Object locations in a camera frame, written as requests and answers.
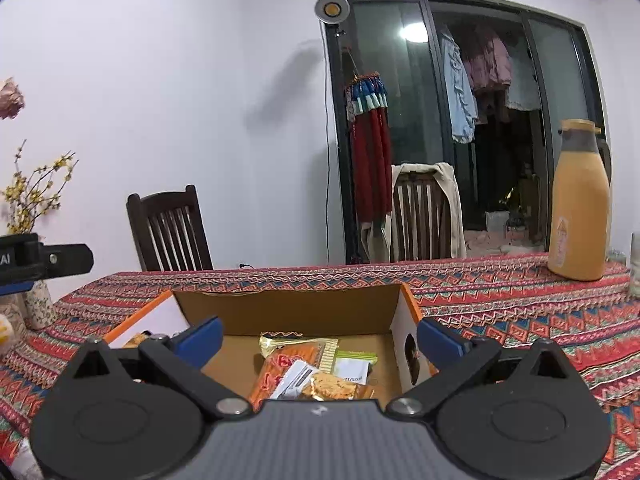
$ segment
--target denim jacket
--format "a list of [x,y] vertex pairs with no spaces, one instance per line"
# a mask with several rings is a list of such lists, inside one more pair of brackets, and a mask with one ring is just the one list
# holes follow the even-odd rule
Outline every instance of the denim jacket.
[[444,62],[451,132],[457,142],[467,144],[474,140],[475,119],[478,118],[476,98],[460,58],[460,48],[445,25],[440,31],[440,49]]

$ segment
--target patterned tablecloth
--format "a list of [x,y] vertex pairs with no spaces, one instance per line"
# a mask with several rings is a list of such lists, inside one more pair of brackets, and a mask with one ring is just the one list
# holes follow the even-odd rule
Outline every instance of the patterned tablecloth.
[[169,288],[249,292],[323,290],[405,282],[425,316],[462,335],[505,346],[555,339],[609,414],[611,444],[598,476],[640,476],[640,301],[627,297],[628,272],[610,264],[599,282],[564,280],[544,254],[309,269],[121,272],[69,294],[59,320],[10,352],[0,365],[0,458],[10,464],[47,388],[78,345],[103,335]]

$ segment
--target wooden chair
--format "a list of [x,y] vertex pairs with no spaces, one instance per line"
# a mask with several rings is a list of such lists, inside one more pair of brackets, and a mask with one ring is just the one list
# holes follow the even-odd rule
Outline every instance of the wooden chair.
[[401,173],[394,188],[391,261],[451,257],[449,200],[429,173]]
[[213,269],[195,186],[129,195],[127,212],[142,270]]

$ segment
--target black cable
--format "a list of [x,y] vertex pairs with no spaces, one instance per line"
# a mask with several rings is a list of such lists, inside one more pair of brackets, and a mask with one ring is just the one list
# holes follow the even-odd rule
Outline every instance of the black cable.
[[329,61],[326,57],[327,44],[322,30],[322,22],[320,25],[320,36],[322,37],[322,54],[324,55],[324,134],[326,136],[326,201],[324,204],[324,221],[326,223],[326,264],[329,265],[329,182],[331,181],[331,153],[329,149],[329,108],[326,103],[327,91],[327,71]]

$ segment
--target beige cloth on chair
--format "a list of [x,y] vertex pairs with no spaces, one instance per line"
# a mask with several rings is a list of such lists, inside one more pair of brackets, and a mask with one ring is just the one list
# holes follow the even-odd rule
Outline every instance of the beige cloth on chair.
[[[392,166],[391,189],[395,189],[396,181],[401,173],[411,173],[412,171],[414,173],[433,173],[433,177],[449,201],[449,209],[451,211],[451,257],[466,258],[465,237],[462,227],[462,205],[453,168],[446,162]],[[360,241],[371,263],[390,261],[393,215],[393,212],[386,215],[384,223],[380,222],[378,224],[374,222],[372,224],[371,222],[363,222],[360,225]]]

